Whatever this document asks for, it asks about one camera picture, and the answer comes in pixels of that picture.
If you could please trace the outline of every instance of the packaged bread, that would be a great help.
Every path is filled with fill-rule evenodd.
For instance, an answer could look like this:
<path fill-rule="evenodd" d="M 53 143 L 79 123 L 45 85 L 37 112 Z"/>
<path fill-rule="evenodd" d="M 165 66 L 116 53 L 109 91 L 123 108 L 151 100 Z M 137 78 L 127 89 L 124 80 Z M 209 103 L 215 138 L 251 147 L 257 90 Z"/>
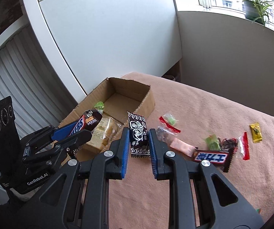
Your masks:
<path fill-rule="evenodd" d="M 117 133 L 121 124 L 112 117 L 103 117 L 92 133 L 92 139 L 86 143 L 85 149 L 100 153 Z"/>

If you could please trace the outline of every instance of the metal screw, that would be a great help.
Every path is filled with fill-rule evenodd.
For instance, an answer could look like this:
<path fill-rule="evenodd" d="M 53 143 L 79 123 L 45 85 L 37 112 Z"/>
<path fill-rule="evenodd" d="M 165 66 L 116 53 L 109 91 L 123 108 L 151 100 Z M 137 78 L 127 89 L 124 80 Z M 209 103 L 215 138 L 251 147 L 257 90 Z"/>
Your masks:
<path fill-rule="evenodd" d="M 201 162 L 201 164 L 202 164 L 203 166 L 205 166 L 205 167 L 210 166 L 210 162 L 209 162 L 208 160 L 203 160 L 203 161 Z"/>
<path fill-rule="evenodd" d="M 112 155 L 114 155 L 114 153 L 112 151 L 105 151 L 104 152 L 104 156 L 106 156 L 106 157 L 111 157 Z"/>
<path fill-rule="evenodd" d="M 167 155 L 168 157 L 174 157 L 174 156 L 175 156 L 175 152 L 174 152 L 174 151 L 167 151 L 167 152 L 166 152 L 166 155 Z"/>
<path fill-rule="evenodd" d="M 70 166 L 75 166 L 78 163 L 78 161 L 76 159 L 71 159 L 68 161 L 68 165 Z"/>

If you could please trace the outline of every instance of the gray flower pot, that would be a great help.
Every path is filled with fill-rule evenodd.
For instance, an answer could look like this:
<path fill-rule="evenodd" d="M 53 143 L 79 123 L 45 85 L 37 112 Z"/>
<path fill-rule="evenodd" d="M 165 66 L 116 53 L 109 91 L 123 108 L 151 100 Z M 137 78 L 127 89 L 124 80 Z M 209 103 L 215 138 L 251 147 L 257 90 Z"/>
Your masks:
<path fill-rule="evenodd" d="M 244 1 L 244 7 L 245 7 L 245 18 L 249 20 L 254 20 L 257 17 L 259 17 L 259 13 L 254 7 L 254 4 L 252 1 L 246 0 Z M 256 22 L 263 25 L 263 21 L 261 19 L 256 20 Z"/>

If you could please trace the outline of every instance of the black candy packet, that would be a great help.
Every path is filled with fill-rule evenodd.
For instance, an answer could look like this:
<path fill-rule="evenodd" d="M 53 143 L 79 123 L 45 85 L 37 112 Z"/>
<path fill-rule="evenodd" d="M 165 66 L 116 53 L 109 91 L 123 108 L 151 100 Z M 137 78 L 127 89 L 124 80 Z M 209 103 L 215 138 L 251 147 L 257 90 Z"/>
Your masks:
<path fill-rule="evenodd" d="M 130 112 L 127 114 L 130 128 L 131 157 L 150 157 L 146 119 Z"/>

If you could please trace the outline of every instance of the cardboard box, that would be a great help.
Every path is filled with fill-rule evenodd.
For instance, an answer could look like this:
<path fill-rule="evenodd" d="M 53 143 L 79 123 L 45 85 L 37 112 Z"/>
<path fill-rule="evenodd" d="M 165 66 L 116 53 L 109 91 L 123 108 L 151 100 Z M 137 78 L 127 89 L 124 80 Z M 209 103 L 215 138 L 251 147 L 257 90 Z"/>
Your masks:
<path fill-rule="evenodd" d="M 134 80 L 111 77 L 101 82 L 74 110 L 60 123 L 59 127 L 77 119 L 87 109 L 92 109 L 99 102 L 104 102 L 104 113 L 115 118 L 122 127 L 112 140 L 119 139 L 124 126 L 128 125 L 127 111 L 148 118 L 155 107 L 154 96 L 150 86 Z M 79 161 L 85 161 L 95 156 L 94 153 L 82 148 L 77 153 Z"/>

